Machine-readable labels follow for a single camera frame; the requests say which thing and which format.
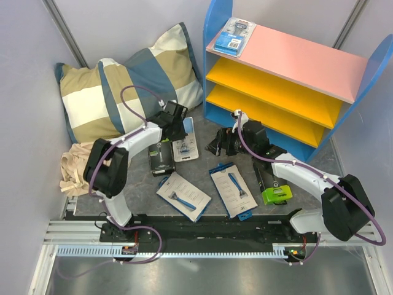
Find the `pillow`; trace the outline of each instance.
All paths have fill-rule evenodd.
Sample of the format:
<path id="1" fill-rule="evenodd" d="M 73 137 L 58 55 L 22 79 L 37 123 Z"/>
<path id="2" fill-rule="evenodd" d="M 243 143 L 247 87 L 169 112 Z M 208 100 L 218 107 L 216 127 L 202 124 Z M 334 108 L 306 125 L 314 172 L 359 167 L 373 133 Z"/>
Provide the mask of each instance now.
<path id="1" fill-rule="evenodd" d="M 165 32 L 153 47 L 134 54 L 124 65 L 103 58 L 93 69 L 59 63 L 64 115 L 73 143 L 114 138 L 138 128 L 142 121 L 127 110 L 120 91 L 127 85 L 148 88 L 165 102 L 194 108 L 202 102 L 201 77 L 183 23 Z M 140 88 L 124 91 L 127 105 L 149 118 L 161 110 L 157 99 Z"/>

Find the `green object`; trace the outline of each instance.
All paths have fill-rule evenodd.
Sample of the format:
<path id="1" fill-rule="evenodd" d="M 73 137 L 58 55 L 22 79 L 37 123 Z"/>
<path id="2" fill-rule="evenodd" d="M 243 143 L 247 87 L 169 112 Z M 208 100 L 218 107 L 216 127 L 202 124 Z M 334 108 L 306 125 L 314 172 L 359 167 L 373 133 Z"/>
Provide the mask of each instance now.
<path id="1" fill-rule="evenodd" d="M 262 192 L 262 198 L 265 205 L 280 205 L 280 203 L 292 198 L 292 192 L 288 185 L 269 187 Z"/>

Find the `barcode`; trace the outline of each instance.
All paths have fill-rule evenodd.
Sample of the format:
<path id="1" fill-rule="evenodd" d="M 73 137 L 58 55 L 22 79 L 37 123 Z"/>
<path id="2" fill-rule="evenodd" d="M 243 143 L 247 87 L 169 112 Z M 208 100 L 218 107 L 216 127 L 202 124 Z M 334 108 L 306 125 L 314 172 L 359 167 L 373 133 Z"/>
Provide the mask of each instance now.
<path id="1" fill-rule="evenodd" d="M 239 47 L 239 45 L 240 45 L 239 43 L 231 42 L 231 43 L 229 43 L 228 47 L 237 49 Z"/>

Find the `pink shelf top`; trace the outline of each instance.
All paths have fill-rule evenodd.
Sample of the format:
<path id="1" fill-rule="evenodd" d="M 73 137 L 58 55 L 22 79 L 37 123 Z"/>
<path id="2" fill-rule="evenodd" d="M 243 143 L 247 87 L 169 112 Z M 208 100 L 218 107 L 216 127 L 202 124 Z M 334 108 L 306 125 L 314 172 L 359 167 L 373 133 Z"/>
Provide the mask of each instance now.
<path id="1" fill-rule="evenodd" d="M 355 102 L 367 58 L 259 25 L 252 33 L 241 56 L 235 58 L 213 51 L 212 47 L 218 35 L 206 48 L 208 52 L 347 103 Z"/>

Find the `bookshelf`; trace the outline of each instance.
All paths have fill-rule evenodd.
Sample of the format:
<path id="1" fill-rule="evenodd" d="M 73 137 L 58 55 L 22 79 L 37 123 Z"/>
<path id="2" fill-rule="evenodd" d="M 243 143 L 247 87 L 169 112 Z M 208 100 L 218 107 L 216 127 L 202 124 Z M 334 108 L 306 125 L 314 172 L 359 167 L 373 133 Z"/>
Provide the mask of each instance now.
<path id="1" fill-rule="evenodd" d="M 393 54 L 388 35 L 370 58 L 257 25 L 239 58 L 213 51 L 232 1 L 212 0 L 203 31 L 204 116 L 231 127 L 244 111 L 271 143 L 308 162 L 359 104 Z"/>

